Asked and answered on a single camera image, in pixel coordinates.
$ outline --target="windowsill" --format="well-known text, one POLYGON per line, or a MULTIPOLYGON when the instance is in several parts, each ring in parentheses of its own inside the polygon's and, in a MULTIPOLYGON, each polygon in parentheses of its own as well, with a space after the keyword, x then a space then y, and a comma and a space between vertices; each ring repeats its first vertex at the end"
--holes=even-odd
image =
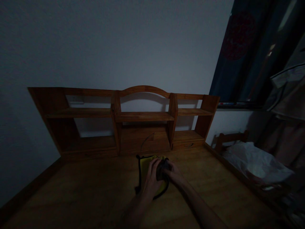
POLYGON ((245 108, 217 108, 216 111, 265 111, 262 109, 245 109, 245 108))

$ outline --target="yellow cloth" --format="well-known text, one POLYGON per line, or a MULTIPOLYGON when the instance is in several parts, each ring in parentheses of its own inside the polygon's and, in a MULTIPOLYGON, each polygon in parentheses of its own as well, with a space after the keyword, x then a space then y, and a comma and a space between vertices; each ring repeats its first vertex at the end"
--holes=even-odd
MULTIPOLYGON (((141 185, 145 184, 149 163, 155 158, 160 158, 162 160, 165 160, 166 157, 165 156, 158 157, 156 155, 149 157, 140 157, 137 155, 137 158, 139 160, 139 187, 136 188, 136 194, 140 192, 141 185)), ((168 180, 164 181, 153 199, 160 197, 167 190, 168 184, 169 184, 168 180)))

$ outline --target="hand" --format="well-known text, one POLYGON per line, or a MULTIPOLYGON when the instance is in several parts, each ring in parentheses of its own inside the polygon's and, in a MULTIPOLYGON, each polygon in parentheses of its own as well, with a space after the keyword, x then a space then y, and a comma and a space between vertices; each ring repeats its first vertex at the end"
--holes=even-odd
POLYGON ((166 173, 169 178, 177 185, 182 185, 187 183, 186 179, 183 177, 182 173, 179 171, 178 167, 171 161, 167 161, 170 165, 170 170, 164 169, 163 172, 166 173))
POLYGON ((159 190, 160 186, 163 183, 163 180, 157 181, 157 178, 156 178, 157 167, 160 162, 161 162, 161 159, 155 158, 149 163, 146 181, 145 181, 144 186, 141 189, 141 194, 140 194, 140 197, 144 201, 151 202, 153 200, 153 197, 155 196, 156 192, 159 190))

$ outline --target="window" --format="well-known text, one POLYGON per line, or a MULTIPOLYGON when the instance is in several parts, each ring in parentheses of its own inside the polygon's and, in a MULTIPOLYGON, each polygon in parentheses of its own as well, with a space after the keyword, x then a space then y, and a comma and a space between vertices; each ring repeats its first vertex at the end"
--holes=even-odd
POLYGON ((235 0, 210 95, 219 108, 261 108, 270 76, 284 69, 304 33, 304 1, 235 0))

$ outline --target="white plastic bag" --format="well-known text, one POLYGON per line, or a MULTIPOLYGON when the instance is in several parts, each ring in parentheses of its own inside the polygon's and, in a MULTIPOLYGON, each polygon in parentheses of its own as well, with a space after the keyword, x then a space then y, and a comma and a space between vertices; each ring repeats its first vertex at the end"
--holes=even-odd
POLYGON ((223 157, 248 179, 258 183, 272 184, 285 180, 294 172, 273 155, 257 148, 253 142, 238 143, 230 146, 223 157))

